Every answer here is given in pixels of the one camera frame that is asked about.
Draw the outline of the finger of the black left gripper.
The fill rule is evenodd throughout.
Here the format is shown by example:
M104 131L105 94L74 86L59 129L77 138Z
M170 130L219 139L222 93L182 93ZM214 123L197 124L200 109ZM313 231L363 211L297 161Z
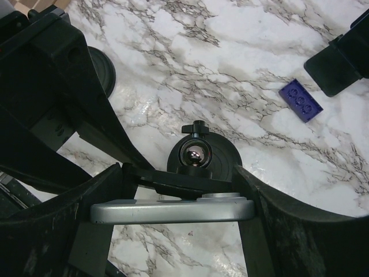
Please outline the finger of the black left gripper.
M84 77L77 91L80 136L122 163L132 163L141 169L153 166L130 141L110 102L108 101L97 74Z

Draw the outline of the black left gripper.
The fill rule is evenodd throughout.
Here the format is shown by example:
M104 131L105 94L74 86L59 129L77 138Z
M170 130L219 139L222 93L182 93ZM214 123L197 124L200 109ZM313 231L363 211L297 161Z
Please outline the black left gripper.
M67 13L14 11L1 20L2 172L54 194L89 181L52 149L75 133L95 137L94 97L95 60Z

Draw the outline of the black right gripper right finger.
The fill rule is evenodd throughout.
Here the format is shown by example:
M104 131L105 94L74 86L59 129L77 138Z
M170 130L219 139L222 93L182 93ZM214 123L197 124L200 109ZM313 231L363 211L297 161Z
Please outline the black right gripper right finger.
M234 167L234 190L255 217L239 222L248 276L368 276L368 216L301 202Z

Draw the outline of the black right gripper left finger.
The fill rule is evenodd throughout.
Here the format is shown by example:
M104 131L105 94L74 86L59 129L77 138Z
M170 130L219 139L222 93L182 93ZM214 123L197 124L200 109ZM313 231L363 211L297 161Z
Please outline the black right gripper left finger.
M1 276L123 276L107 260L113 226L90 207L125 191L115 164L86 183L1 219Z

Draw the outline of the black smartphone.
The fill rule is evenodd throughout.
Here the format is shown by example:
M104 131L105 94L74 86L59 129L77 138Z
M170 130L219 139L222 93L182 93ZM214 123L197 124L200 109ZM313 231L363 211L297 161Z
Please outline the black smartphone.
M94 224L240 222L255 217L255 204L239 193L208 193L196 200L119 199L94 204Z

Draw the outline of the black round-base phone stand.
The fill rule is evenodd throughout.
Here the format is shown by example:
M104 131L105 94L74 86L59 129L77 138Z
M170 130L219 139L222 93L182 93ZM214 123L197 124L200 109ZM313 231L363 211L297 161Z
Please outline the black round-base phone stand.
M116 70L114 64L101 50L92 46L89 46L88 49L99 81L107 98L109 98L116 84Z

